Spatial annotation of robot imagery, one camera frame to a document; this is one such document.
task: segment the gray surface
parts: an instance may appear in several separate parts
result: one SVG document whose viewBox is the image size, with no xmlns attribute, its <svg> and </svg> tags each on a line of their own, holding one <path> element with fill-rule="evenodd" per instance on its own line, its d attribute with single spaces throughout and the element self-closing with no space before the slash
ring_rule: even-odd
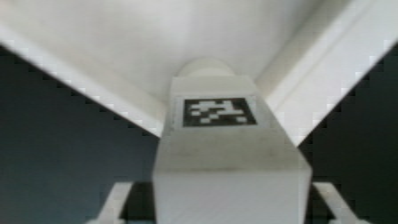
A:
<svg viewBox="0 0 398 224">
<path fill-rule="evenodd" d="M 353 210 L 374 224 L 398 220 L 396 52 L 300 145 L 314 179 L 339 184 Z M 135 125 L 113 120 L 113 114 L 42 78 L 46 74 L 0 50 L 0 223 L 7 224 L 83 223 L 111 183 L 151 179 L 156 137 L 142 136 Z"/>
</svg>

